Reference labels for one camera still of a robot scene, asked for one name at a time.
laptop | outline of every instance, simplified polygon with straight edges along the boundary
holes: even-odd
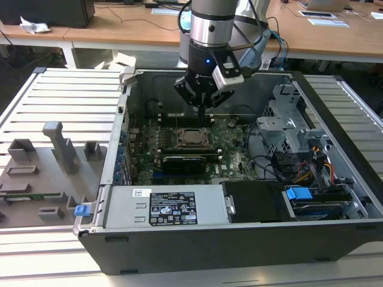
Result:
[[[307,10],[341,12],[350,0],[309,0],[299,1]]]

barcode label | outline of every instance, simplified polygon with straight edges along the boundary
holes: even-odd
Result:
[[[151,190],[133,190],[133,197],[149,197],[151,194]]]

computer case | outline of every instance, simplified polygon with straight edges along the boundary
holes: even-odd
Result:
[[[92,0],[0,0],[0,20],[5,25],[18,25],[22,16],[34,23],[86,28],[94,14]]]

blue cable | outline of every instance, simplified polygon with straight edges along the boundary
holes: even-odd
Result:
[[[278,68],[278,71],[282,68],[282,65],[283,65],[283,61],[285,60],[285,57],[286,57],[286,49],[285,49],[285,43],[284,41],[281,39],[281,37],[274,31],[270,30],[270,32],[278,39],[278,41],[281,43],[282,47],[283,47],[283,54],[282,54],[282,62]]]

white label sticker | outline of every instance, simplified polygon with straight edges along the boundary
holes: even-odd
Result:
[[[31,200],[29,197],[13,197],[13,198],[8,198],[6,201],[29,201]]]
[[[133,190],[133,197],[149,197],[151,194],[151,190]]]

